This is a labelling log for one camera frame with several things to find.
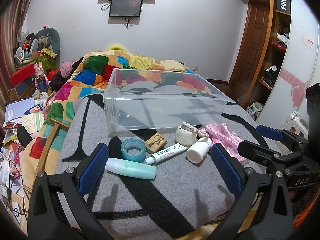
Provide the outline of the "white pill bottle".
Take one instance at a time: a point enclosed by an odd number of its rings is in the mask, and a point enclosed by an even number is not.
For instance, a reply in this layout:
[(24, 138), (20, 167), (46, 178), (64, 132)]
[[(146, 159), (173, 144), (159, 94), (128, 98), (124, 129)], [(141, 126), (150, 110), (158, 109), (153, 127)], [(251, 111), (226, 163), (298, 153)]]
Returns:
[(212, 145), (210, 138), (201, 138), (186, 151), (186, 158), (193, 164), (199, 164), (204, 160)]

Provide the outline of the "white bandage roll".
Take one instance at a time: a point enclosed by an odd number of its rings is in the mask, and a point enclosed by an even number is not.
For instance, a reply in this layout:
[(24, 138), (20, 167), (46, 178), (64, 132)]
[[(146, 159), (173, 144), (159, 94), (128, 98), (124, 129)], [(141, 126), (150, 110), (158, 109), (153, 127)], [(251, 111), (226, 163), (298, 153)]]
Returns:
[(175, 134), (175, 141), (185, 147), (190, 147), (197, 140), (197, 135), (189, 129), (178, 126)]

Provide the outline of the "white ointment tube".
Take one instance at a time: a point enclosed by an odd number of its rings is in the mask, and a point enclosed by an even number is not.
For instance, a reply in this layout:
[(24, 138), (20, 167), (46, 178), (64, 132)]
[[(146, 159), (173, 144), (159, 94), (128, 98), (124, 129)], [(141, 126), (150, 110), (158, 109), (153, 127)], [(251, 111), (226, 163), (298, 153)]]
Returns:
[(176, 143), (170, 147), (167, 147), (161, 151), (158, 151), (152, 155), (150, 155), (148, 158), (146, 158), (144, 160), (144, 164), (147, 165), (152, 165), (152, 164), (157, 164), (157, 163), (161, 163), (167, 159), (170, 159), (178, 154), (181, 154), (185, 151), (187, 151), (188, 148)]

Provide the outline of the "mint green tube bottle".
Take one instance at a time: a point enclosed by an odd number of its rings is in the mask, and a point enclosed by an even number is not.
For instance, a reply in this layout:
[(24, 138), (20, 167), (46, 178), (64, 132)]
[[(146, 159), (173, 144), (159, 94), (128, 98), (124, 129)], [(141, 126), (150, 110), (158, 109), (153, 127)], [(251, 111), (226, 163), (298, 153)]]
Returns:
[(117, 158), (109, 158), (105, 169), (109, 172), (131, 178), (153, 180), (156, 177), (156, 168), (154, 166)]

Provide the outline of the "blue tape roll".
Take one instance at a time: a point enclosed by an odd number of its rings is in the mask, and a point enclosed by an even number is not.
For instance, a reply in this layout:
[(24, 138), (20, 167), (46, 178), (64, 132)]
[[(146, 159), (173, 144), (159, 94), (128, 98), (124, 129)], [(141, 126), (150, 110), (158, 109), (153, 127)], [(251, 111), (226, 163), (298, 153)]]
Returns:
[(125, 160), (142, 163), (146, 157), (146, 146), (140, 139), (126, 139), (121, 144), (121, 156)]

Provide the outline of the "small brown cardboard box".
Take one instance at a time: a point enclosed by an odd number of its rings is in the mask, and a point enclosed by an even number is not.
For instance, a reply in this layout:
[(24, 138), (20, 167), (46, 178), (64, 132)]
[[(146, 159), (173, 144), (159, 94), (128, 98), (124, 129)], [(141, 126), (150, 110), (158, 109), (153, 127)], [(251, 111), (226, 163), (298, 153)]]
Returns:
[(166, 143), (167, 139), (160, 133), (156, 133), (145, 142), (146, 151), (150, 154), (154, 154), (158, 152)]

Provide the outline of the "black Fiio box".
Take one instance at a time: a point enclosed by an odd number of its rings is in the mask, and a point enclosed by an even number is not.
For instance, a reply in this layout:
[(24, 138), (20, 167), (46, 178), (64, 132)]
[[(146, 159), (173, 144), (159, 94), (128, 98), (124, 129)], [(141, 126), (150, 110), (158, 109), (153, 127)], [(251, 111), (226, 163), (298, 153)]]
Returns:
[(291, 15), (290, 0), (277, 0), (276, 11), (286, 15)]

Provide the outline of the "pink rabbit plush toy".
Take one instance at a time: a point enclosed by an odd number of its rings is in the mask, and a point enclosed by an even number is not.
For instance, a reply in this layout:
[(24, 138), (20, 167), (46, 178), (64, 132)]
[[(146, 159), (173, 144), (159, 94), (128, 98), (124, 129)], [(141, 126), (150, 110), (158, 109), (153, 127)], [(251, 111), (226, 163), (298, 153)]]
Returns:
[(42, 62), (35, 64), (35, 88), (40, 92), (48, 92), (49, 82), (44, 69), (42, 67)]

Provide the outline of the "wooden wardrobe shelf unit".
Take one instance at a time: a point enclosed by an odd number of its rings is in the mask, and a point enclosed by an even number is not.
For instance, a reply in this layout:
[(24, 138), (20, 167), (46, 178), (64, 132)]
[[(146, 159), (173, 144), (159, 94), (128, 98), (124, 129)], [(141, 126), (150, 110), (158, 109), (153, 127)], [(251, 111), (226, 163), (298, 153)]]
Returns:
[(270, 4), (268, 26), (261, 57), (253, 80), (247, 93), (238, 98), (238, 102), (243, 108), (247, 108), (247, 106), (254, 102), (265, 104), (268, 100), (278, 76), (266, 77), (266, 70), (272, 66), (280, 69), (286, 53), (286, 45), (277, 36), (279, 34), (288, 36), (290, 33), (291, 15), (276, 11), (277, 0), (258, 1), (265, 1)]

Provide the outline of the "clear plastic storage box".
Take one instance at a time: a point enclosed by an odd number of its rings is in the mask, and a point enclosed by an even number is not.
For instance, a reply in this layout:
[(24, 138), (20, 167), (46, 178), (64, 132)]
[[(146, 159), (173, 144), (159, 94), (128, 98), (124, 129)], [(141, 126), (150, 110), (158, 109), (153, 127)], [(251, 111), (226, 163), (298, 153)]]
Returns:
[(197, 74), (114, 69), (104, 93), (109, 133), (213, 122), (229, 98)]

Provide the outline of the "colourful patchwork quilt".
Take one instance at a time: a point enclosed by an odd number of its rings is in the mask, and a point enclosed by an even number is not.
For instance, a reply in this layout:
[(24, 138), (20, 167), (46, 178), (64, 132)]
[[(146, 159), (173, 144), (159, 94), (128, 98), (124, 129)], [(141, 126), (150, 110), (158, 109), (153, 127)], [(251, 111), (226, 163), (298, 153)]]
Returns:
[(75, 116), (75, 106), (73, 105), (79, 98), (103, 93), (106, 90), (112, 71), (115, 69), (137, 69), (147, 70), (148, 73), (140, 77), (129, 75), (121, 76), (117, 84), (121, 87), (129, 85), (135, 81), (154, 81), (163, 83), (164, 78), (160, 72), (181, 72), (187, 74), (181, 80), (174, 81), (174, 85), (185, 88), (187, 92), (199, 92), (204, 95), (211, 94), (208, 85), (202, 81), (197, 81), (191, 77), (190, 70), (183, 64), (174, 60), (158, 61), (152, 57), (135, 55), (123, 50), (94, 51), (87, 53), (83, 59), (73, 64), (75, 70), (71, 77), (58, 89), (54, 95), (50, 108), (46, 111), (46, 119), (40, 131), (31, 142), (27, 144), (24, 152), (20, 155), (21, 170), (23, 177), (23, 187), (31, 192), (36, 168), (39, 163), (44, 142), (49, 137), (53, 124), (50, 119), (54, 118), (65, 124), (71, 124)]

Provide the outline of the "yellow pillow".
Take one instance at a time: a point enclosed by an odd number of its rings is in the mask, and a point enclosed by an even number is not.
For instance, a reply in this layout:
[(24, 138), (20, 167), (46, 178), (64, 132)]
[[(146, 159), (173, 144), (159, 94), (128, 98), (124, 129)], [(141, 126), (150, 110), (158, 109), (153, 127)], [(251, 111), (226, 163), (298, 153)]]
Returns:
[(107, 48), (107, 51), (109, 51), (109, 50), (118, 50), (118, 51), (127, 52), (127, 50), (126, 50), (123, 46), (118, 45), (118, 44), (114, 44), (114, 45), (108, 47), (108, 48)]

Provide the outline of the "grey neck pillow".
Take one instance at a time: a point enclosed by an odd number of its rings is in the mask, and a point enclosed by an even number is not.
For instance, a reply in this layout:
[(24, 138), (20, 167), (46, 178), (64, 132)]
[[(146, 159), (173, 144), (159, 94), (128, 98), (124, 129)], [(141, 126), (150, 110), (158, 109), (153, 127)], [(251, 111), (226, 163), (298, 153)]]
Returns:
[(46, 48), (51, 47), (52, 51), (57, 55), (59, 55), (61, 45), (60, 45), (60, 35), (57, 32), (57, 30), (55, 30), (54, 28), (42, 29), (36, 34), (35, 38), (37, 40), (45, 39), (44, 46)]

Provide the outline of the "striped pink curtain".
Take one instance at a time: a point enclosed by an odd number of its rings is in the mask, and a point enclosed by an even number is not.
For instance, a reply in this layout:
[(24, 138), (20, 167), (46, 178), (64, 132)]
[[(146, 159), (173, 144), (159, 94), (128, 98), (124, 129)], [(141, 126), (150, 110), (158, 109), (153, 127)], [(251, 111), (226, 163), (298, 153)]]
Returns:
[(1, 102), (8, 101), (10, 75), (16, 72), (13, 50), (31, 0), (1, 0)]

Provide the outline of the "small black wall monitor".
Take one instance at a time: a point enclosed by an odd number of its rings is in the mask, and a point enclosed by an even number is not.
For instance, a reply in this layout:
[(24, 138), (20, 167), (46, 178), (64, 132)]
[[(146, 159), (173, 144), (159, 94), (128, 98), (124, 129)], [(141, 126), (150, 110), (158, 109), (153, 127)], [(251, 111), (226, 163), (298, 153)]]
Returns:
[(111, 0), (110, 17), (139, 17), (143, 0)]

